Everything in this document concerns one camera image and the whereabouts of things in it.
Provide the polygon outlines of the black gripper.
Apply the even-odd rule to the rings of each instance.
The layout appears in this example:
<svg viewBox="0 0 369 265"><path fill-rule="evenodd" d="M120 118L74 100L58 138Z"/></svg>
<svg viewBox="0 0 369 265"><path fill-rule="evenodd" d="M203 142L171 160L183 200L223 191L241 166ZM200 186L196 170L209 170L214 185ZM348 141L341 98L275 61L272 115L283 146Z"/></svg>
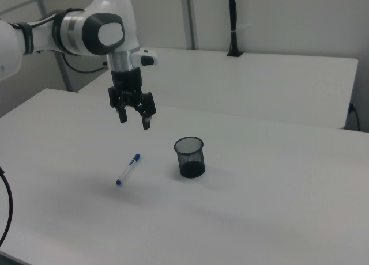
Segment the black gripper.
<svg viewBox="0 0 369 265"><path fill-rule="evenodd" d="M142 93L141 69L111 71L111 76L113 86L108 89L110 106L116 109L120 122L127 122L126 104L136 104L135 110L141 115L142 127L148 130L156 107L152 93Z"/></svg>

